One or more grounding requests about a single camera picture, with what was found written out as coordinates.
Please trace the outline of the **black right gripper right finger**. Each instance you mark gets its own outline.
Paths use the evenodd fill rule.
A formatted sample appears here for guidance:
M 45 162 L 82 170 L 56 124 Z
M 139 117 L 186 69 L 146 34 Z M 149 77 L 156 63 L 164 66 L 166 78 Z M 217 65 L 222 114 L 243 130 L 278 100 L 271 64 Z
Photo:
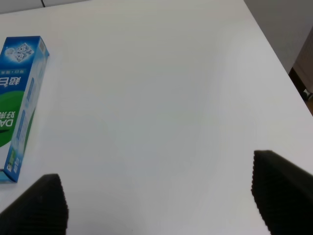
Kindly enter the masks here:
M 313 176 L 270 150 L 256 150 L 251 193 L 272 235 L 313 233 Z

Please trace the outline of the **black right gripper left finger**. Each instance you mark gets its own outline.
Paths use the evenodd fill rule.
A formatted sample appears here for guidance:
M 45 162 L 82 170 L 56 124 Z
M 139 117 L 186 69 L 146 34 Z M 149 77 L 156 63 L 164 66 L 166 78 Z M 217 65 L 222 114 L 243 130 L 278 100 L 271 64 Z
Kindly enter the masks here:
M 58 174 L 46 174 L 0 213 L 2 235 L 65 235 L 68 205 Z

